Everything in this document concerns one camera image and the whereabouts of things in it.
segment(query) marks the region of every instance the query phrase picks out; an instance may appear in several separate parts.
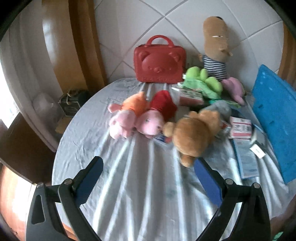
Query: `metal bolt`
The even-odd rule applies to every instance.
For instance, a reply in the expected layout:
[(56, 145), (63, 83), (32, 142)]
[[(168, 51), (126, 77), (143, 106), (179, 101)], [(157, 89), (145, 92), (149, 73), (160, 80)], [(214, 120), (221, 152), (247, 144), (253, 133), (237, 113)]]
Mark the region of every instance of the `metal bolt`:
[(260, 188), (260, 184), (259, 183), (254, 183), (254, 188)]
[(233, 184), (233, 180), (232, 180), (232, 179), (226, 179), (226, 183), (227, 183), (228, 185), (232, 185), (232, 184)]
[(65, 181), (64, 181), (64, 184), (66, 185), (70, 185), (72, 184), (73, 180), (71, 178), (67, 178)]
[(44, 183), (38, 183), (37, 188), (41, 188), (41, 187), (43, 187), (43, 185), (44, 185)]

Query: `striped shirt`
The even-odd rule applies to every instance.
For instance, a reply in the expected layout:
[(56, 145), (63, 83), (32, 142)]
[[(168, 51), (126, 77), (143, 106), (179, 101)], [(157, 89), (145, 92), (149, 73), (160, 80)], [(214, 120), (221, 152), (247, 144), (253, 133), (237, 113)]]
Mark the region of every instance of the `striped shirt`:
[(206, 55), (203, 55), (202, 59), (209, 77), (215, 77), (218, 81), (226, 78), (226, 63), (213, 60)]

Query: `brown teddy bear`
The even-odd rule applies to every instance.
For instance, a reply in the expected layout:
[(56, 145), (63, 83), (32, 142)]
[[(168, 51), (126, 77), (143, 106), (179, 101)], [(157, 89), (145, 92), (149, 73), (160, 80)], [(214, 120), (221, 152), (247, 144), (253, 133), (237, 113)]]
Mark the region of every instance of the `brown teddy bear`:
[(183, 117), (177, 123), (167, 122), (163, 134), (173, 138), (174, 145), (181, 153), (181, 164), (190, 167), (220, 129), (219, 112), (202, 110), (199, 113), (191, 111), (189, 117)]
[(226, 62), (232, 53), (228, 46), (228, 28), (221, 17), (208, 17), (203, 23), (205, 37), (205, 55), (199, 55), (200, 61), (208, 71), (209, 77), (218, 81), (226, 79)]

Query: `pink pig plush toy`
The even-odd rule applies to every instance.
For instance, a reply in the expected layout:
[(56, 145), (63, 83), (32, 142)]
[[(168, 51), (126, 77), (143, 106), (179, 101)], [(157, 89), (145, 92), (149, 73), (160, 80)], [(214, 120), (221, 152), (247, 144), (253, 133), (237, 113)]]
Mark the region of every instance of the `pink pig plush toy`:
[(150, 109), (137, 119), (135, 127), (147, 138), (153, 138), (162, 131), (163, 125), (175, 115), (176, 110), (170, 93), (158, 91), (150, 102)]
[(233, 77), (226, 80), (222, 80), (221, 84), (223, 89), (227, 90), (231, 98), (237, 103), (244, 105), (244, 99), (242, 98), (245, 94), (242, 83)]
[(110, 119), (109, 133), (113, 139), (120, 136), (127, 138), (131, 135), (135, 126), (136, 119), (143, 114), (149, 107), (144, 92), (139, 92), (128, 97), (122, 105), (110, 104), (108, 110), (116, 115)]

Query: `blue gripper pad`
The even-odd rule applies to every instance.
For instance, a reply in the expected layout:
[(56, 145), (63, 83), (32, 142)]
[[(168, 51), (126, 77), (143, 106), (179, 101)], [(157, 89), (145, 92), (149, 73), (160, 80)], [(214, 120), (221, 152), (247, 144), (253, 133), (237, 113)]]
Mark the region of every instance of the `blue gripper pad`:
[(284, 182), (296, 178), (296, 92), (265, 65), (252, 91), (253, 111), (266, 132)]
[(219, 186), (219, 184), (215, 181), (213, 177), (214, 172), (205, 161), (197, 158), (194, 161), (194, 172), (197, 175), (200, 183), (202, 184), (202, 187), (204, 188), (208, 198), (210, 201), (217, 205), (218, 208), (221, 206), (223, 201), (222, 196), (222, 188)]
[(75, 189), (75, 203), (79, 207), (81, 204), (86, 203), (89, 195), (91, 194), (95, 184), (101, 176), (104, 168), (103, 159), (101, 157), (94, 157), (85, 169), (78, 172), (75, 181), (78, 185)]

